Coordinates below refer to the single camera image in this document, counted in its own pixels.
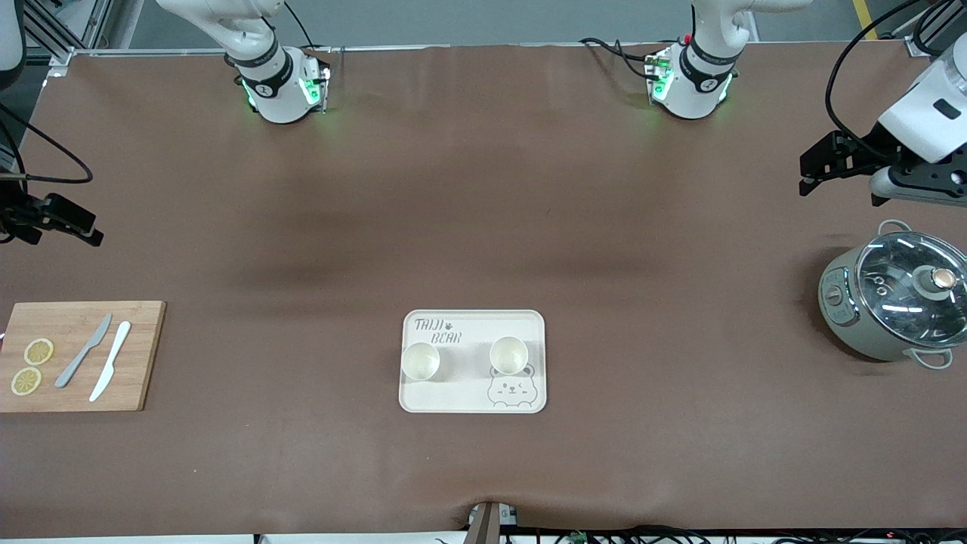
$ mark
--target floor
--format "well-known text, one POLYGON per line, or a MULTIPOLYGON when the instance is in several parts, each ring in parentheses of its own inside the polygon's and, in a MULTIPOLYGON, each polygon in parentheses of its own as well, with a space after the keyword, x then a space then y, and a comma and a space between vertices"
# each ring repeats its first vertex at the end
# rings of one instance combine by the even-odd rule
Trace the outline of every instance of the floor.
MULTIPOLYGON (((755 22, 763 42, 848 41, 862 29, 864 10, 877 17, 897 3, 814 0, 794 13, 756 14, 755 22)), ((592 36, 654 42, 677 38, 690 28, 685 0, 288 0, 288 4, 314 42, 335 46, 573 43, 592 36)), ((892 30, 925 5, 906 10, 877 30, 892 30)), ((305 43, 288 12, 273 17, 272 23, 283 44, 305 43)), ((967 30, 967 17, 961 18, 960 28, 967 30)), ((116 0, 103 43, 144 49, 216 46, 155 0, 116 0)), ((28 69, 15 87, 0 93, 0 101, 29 116, 44 73, 43 67, 28 69)), ((22 129, 16 128, 15 133, 22 135, 22 129)), ((0 164, 3 162, 0 152, 0 164)))

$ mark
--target wooden cutting board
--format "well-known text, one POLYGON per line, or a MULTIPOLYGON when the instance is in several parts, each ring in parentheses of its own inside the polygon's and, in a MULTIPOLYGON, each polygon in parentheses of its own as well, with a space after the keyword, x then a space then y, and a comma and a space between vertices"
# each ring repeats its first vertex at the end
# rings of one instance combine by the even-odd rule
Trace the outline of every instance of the wooden cutting board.
POLYGON ((164 303, 158 301, 14 305, 0 350, 0 412, 141 410, 163 318, 164 303), (84 357, 67 387, 54 387, 54 381, 80 353, 108 313, 113 318, 101 343, 84 357), (121 321, 131 322, 131 332, 114 361, 114 378, 92 403, 88 399, 101 376, 121 321), (43 374, 41 386, 20 397, 14 394, 11 381, 17 371, 29 366, 23 352, 38 338, 53 342, 54 354, 37 367, 43 374))

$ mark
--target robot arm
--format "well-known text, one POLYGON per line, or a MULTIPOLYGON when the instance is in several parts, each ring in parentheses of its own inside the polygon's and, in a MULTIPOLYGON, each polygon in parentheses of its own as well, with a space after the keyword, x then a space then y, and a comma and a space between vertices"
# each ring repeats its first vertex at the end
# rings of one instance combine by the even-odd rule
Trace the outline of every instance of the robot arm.
POLYGON ((653 102, 672 114, 698 119, 725 99, 732 69, 749 38, 740 12, 780 13, 800 10, 812 0, 692 0, 695 32, 690 41, 674 44, 648 57, 646 74, 653 102))
POLYGON ((292 123, 325 109, 329 69, 296 47, 281 47, 264 20, 282 0, 158 0, 225 49, 242 75, 249 103, 273 123, 292 123))
POLYGON ((24 48, 23 0, 0 0, 0 90, 20 76, 24 48))
POLYGON ((891 198, 967 207, 967 34, 917 77, 860 138, 824 136, 800 157, 800 195, 871 175, 874 206, 891 198))

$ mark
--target yellow floor stripe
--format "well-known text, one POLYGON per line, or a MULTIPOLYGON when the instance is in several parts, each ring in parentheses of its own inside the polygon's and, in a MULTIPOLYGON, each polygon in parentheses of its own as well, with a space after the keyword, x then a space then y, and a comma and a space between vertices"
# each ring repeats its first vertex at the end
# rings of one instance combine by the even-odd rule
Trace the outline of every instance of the yellow floor stripe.
MULTIPOLYGON (((873 18, 869 16, 869 7, 866 6, 866 0, 853 0, 853 8, 856 9, 856 17, 860 20, 860 28, 866 28, 869 23, 873 22, 873 18)), ((870 29, 865 37, 867 40, 876 40, 876 29, 870 29)))

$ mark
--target metal frame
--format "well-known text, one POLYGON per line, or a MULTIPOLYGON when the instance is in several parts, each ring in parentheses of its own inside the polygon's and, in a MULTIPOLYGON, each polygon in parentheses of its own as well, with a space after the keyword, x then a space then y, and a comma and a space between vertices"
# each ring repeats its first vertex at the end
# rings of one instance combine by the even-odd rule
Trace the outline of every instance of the metal frame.
POLYGON ((24 0, 23 26, 40 47, 28 47, 27 60, 50 60, 51 65, 66 65, 74 49, 97 47, 104 31, 104 23, 114 0, 95 0, 81 37, 57 18, 40 0, 24 0))
MULTIPOLYGON (((923 42, 927 45, 931 45, 933 42, 935 42, 937 38, 939 38, 948 28, 950 28, 958 19, 963 16, 965 5, 967 5, 967 0, 961 0, 960 2, 952 2, 949 6, 938 10, 933 15, 933 19, 927 21, 923 26, 923 34, 927 36, 923 42)), ((916 16, 897 26, 893 32, 889 33, 889 36, 891 37, 903 37, 903 42, 906 43, 910 56, 930 56, 921 51, 920 48, 913 43, 913 38, 911 37, 914 25, 917 24, 917 21, 920 20, 920 17, 922 17, 923 13, 925 12, 926 10, 919 12, 916 16)))
MULTIPOLYGON (((759 44, 825 44, 826 42, 820 41, 806 41, 806 42, 758 42, 759 44)), ((559 47, 586 47, 584 44, 579 44, 575 42, 540 42, 540 43, 525 43, 517 44, 522 47, 543 47, 546 45, 554 45, 559 47)), ((652 42, 634 42, 624 44, 629 45, 657 45, 652 42)), ((363 45, 363 46, 353 46, 353 47, 309 47, 308 50, 317 51, 321 53, 349 53, 349 52, 362 52, 362 51, 406 51, 414 49, 426 49, 428 47, 452 47, 450 44, 427 44, 427 45, 363 45)), ((102 57, 102 58, 138 58, 138 57, 181 57, 181 56, 223 56, 225 50, 217 47, 198 47, 198 48, 185 48, 185 49, 93 49, 93 48, 78 48, 72 49, 67 55, 64 62, 51 62, 50 72, 48 76, 50 77, 61 77, 65 76, 68 71, 68 67, 71 63, 71 58, 76 55, 90 56, 90 57, 102 57)))

